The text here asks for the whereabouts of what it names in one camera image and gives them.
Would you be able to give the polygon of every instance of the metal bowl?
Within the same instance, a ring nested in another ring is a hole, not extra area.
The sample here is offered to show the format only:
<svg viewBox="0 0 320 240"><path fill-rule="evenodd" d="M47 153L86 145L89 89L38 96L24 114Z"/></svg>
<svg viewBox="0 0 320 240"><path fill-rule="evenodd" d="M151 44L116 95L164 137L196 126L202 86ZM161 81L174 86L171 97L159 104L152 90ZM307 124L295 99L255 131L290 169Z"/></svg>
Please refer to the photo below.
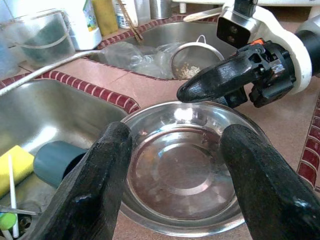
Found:
<svg viewBox="0 0 320 240"><path fill-rule="evenodd" d="M245 222L218 144L231 124L267 140L254 122L211 102L162 103L122 122L131 128L134 142L122 213L179 237L214 235Z"/></svg>

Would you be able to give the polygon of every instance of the metal strainer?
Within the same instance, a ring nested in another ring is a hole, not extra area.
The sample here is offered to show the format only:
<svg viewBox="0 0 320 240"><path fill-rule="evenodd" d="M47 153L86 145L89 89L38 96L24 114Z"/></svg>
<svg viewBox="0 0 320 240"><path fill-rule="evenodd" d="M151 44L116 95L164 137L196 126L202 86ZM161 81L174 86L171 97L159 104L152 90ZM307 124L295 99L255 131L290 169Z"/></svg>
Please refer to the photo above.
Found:
<svg viewBox="0 0 320 240"><path fill-rule="evenodd" d="M202 69L224 59L216 48L207 44L206 37L200 35L196 41L182 44L176 49L170 66L175 79L190 79Z"/></svg>

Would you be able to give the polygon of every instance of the sponge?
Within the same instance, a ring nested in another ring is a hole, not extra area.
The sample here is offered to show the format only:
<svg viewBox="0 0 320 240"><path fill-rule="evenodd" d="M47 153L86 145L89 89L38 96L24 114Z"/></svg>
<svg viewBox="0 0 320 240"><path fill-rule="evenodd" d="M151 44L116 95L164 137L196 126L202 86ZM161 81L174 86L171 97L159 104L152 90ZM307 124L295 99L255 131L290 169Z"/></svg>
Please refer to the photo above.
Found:
<svg viewBox="0 0 320 240"><path fill-rule="evenodd" d="M33 172L34 156L16 145L0 156L0 198L10 189L9 155L12 157L14 184L18 184Z"/></svg>

